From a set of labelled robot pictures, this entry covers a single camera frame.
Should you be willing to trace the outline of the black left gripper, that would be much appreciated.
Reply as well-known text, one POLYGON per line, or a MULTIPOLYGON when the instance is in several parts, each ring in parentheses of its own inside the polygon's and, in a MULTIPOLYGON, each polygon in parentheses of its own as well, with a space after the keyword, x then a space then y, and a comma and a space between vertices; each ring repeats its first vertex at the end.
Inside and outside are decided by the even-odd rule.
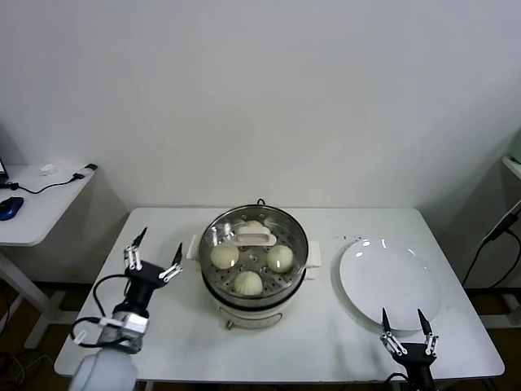
POLYGON ((156 289, 163 288, 165 281, 170 281, 182 272, 182 244, 179 244, 171 266, 164 270, 162 267, 143 262, 139 253, 139 246, 147 233, 147 227, 133 240, 131 245, 124 249, 125 276, 129 280, 129 287, 125 299, 121 303, 121 310, 148 316, 147 307, 156 289))

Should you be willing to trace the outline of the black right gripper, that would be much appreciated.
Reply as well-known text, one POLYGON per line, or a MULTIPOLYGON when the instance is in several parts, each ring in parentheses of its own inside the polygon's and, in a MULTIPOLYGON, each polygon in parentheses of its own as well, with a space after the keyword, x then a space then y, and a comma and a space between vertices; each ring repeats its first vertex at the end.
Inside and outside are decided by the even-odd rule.
POLYGON ((383 332, 380 340, 394 361, 405 369, 408 390, 435 390, 436 385, 430 367, 436 360, 436 344, 439 337, 433 333, 431 324, 424 313, 420 309, 417 311, 425 336, 424 344, 404 343, 402 345, 392 334, 387 311, 384 308, 382 308, 383 332), (407 350, 407 354, 403 353, 403 346, 407 350))

